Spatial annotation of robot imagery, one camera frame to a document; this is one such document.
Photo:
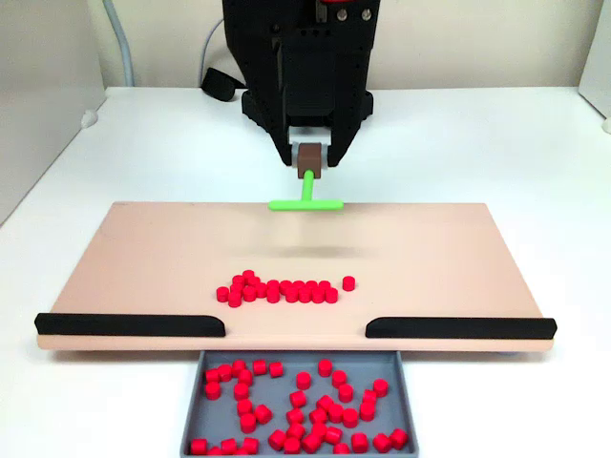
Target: wooden board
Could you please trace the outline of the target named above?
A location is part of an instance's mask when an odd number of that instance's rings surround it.
[[[216,301],[233,275],[357,280],[335,304]],[[264,204],[118,202],[53,313],[212,315],[224,338],[39,335],[49,349],[541,351],[552,339],[367,339],[381,316],[541,318],[484,204],[347,204],[272,213]]]

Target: white cable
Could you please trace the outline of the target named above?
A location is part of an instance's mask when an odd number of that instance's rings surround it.
[[[111,21],[113,30],[115,31],[116,41],[121,49],[121,58],[123,60],[123,74],[125,75],[125,86],[134,86],[134,69],[132,68],[132,55],[130,54],[130,46],[127,43],[127,37],[121,27],[121,22],[116,15],[115,5],[113,0],[102,0],[106,14]]]
[[[201,81],[203,81],[203,65],[205,63],[206,50],[208,49],[208,43],[210,43],[210,40],[212,39],[212,35],[214,35],[214,32],[219,28],[219,25],[222,24],[222,21],[223,19],[217,22],[215,26],[210,30],[210,32],[208,33],[208,36],[206,36],[206,41],[203,44],[203,50],[201,51],[201,62],[200,62],[200,84],[201,84]]]

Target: red cylindrical piece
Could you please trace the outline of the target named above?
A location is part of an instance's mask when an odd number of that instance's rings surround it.
[[[240,417],[240,430],[244,434],[254,432],[256,427],[257,417],[255,417],[252,413],[244,413],[244,415]]]
[[[255,375],[264,375],[267,373],[267,363],[265,360],[257,360],[252,363],[252,371]]]
[[[333,370],[333,363],[330,360],[321,360],[318,363],[318,375],[328,377]]]
[[[341,402],[349,403],[354,396],[354,388],[351,385],[343,384],[339,387],[337,396]]]
[[[192,455],[205,455],[208,451],[208,441],[205,439],[194,439],[191,441]]]
[[[238,382],[241,384],[246,384],[248,386],[252,386],[253,375],[249,369],[244,369],[240,372],[238,376]]]
[[[389,393],[389,383],[384,379],[378,379],[373,382],[373,391],[378,398],[383,398]]]
[[[299,408],[307,404],[307,396],[303,391],[295,391],[288,395],[288,399],[293,407]]]
[[[267,443],[276,451],[280,451],[284,447],[284,441],[286,440],[286,434],[281,429],[276,429],[271,433]]]
[[[342,423],[344,408],[339,404],[334,404],[328,408],[328,419],[331,423]]]
[[[373,438],[373,446],[380,453],[388,453],[392,448],[392,442],[389,436],[381,432]]]
[[[363,391],[363,402],[374,403],[378,400],[378,395],[372,389],[366,389]]]
[[[285,455],[298,455],[302,448],[302,443],[296,437],[287,437],[284,441]]]
[[[270,363],[269,364],[269,376],[272,379],[277,377],[282,377],[284,375],[284,366],[281,362]]]
[[[246,413],[252,413],[252,402],[249,399],[242,399],[236,406],[238,416],[242,417]]]
[[[354,291],[355,287],[356,280],[354,279],[354,277],[351,277],[350,275],[345,276],[342,280],[342,288],[344,288],[344,291]]]
[[[375,417],[375,404],[374,403],[362,403],[361,408],[361,420],[364,422],[370,422]]]
[[[309,414],[309,421],[312,423],[326,423],[327,412],[325,410],[322,410],[321,408],[312,410]]]
[[[307,372],[297,374],[297,387],[299,389],[308,389],[312,385],[312,376]]]
[[[254,437],[246,437],[242,442],[242,448],[248,451],[249,455],[256,455],[259,453],[259,439]]]
[[[350,447],[348,447],[348,444],[338,444],[337,446],[333,447],[333,454],[334,455],[350,455]]]
[[[362,432],[352,434],[352,451],[354,453],[366,453],[369,450],[367,436]]]
[[[209,384],[210,382],[220,382],[221,374],[219,374],[218,369],[208,369],[206,370],[206,382]]]
[[[325,301],[328,303],[336,303],[339,298],[339,293],[336,288],[328,288],[325,290]]]
[[[286,430],[286,436],[294,437],[299,440],[301,440],[301,438],[304,437],[304,434],[306,434],[306,429],[304,428],[304,426],[301,423],[293,423]]]
[[[228,287],[221,286],[217,288],[217,301],[219,302],[229,301],[229,288]]]
[[[326,394],[316,402],[316,406],[324,411],[328,411],[329,408],[333,406],[333,404],[333,398],[331,398],[328,394]]]
[[[206,398],[210,401],[214,401],[219,399],[221,396],[221,384],[219,382],[210,382],[206,384],[206,388],[204,389],[206,393]]]
[[[247,384],[236,384],[233,387],[233,397],[236,399],[236,401],[247,399],[249,394],[250,393]]]
[[[316,453],[316,450],[323,444],[323,440],[316,434],[308,434],[302,441],[302,448],[307,453]]]
[[[325,442],[333,446],[340,443],[342,440],[342,430],[338,427],[328,427],[325,434]]]
[[[274,414],[267,408],[265,404],[261,404],[255,408],[255,417],[257,417],[257,421],[262,425],[266,425],[269,423]]]
[[[299,302],[308,303],[312,300],[312,290],[309,288],[299,289]]]
[[[246,362],[244,360],[236,360],[231,365],[231,374],[234,377],[239,377],[240,372],[246,369]]]
[[[238,291],[230,292],[228,302],[229,302],[229,306],[232,308],[236,308],[242,305],[242,291],[241,292],[238,292]]]
[[[300,408],[293,408],[286,413],[286,420],[290,425],[293,423],[303,423],[305,419],[306,417]]]
[[[221,364],[219,366],[219,376],[221,382],[229,382],[233,378],[233,369],[229,364]]]
[[[324,423],[315,423],[312,425],[312,434],[320,437],[321,439],[325,439],[325,435],[327,434],[327,425]]]
[[[409,441],[410,436],[401,428],[397,428],[390,435],[390,441],[392,442],[392,447],[400,450],[405,446],[405,444]]]
[[[226,439],[221,441],[221,451],[223,455],[233,455],[238,449],[238,443],[235,439]]]
[[[359,424],[359,412],[354,408],[346,408],[342,420],[345,427],[356,427]]]
[[[331,384],[336,388],[339,388],[347,381],[348,377],[346,376],[346,372],[344,372],[343,370],[336,370],[331,376]]]

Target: gray tray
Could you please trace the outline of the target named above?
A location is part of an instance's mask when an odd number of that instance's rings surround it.
[[[327,358],[333,362],[333,369],[342,369],[348,375],[348,382],[354,387],[354,399],[351,403],[340,403],[337,390],[331,385],[331,378],[318,375],[318,362]],[[232,364],[235,360],[246,361],[252,370],[252,362],[265,359],[268,363],[280,361],[284,365],[284,376],[272,379],[269,374],[255,376],[250,387],[250,399],[255,406],[266,404],[273,412],[274,418],[264,426],[257,426],[252,434],[240,431],[240,422],[236,412],[236,401],[233,397],[233,386],[236,380],[221,383],[222,395],[216,401],[208,401],[203,394],[205,384],[204,371],[221,364]],[[333,425],[344,432],[342,442],[350,444],[350,436],[355,432],[364,432],[369,439],[367,455],[384,456],[377,452],[371,441],[373,437],[384,432],[390,434],[396,427],[402,427],[409,435],[410,441],[403,450],[392,449],[388,454],[401,458],[415,458],[418,455],[413,422],[411,420],[410,403],[405,386],[403,366],[399,352],[394,351],[202,351],[198,364],[198,375],[193,389],[191,404],[187,415],[186,427],[180,446],[180,456],[190,455],[189,445],[192,439],[204,438],[209,447],[220,446],[221,441],[235,438],[238,446],[242,445],[244,437],[256,437],[260,441],[259,455],[271,456],[283,454],[272,449],[267,438],[276,429],[286,431],[288,422],[285,414],[292,408],[288,395],[297,391],[295,379],[299,372],[307,371],[312,375],[312,386],[305,391],[308,403],[302,408],[304,414],[315,408],[316,401],[324,394],[343,407],[353,407],[358,410],[363,391],[371,389],[373,381],[378,378],[389,382],[389,394],[377,401],[376,416],[371,422],[359,421],[355,428],[347,429],[342,424]],[[306,418],[305,428],[309,431],[311,423]],[[316,455],[325,457],[332,454],[332,446],[323,444]]]

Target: white tabletop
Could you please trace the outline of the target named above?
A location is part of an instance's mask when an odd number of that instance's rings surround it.
[[[48,311],[115,200],[300,193],[267,134],[189,89],[109,89],[0,228],[0,456],[178,457],[198,354],[52,353]],[[406,354],[421,456],[599,456],[611,410],[611,135],[572,88],[377,92],[315,196],[486,202],[554,350]]]

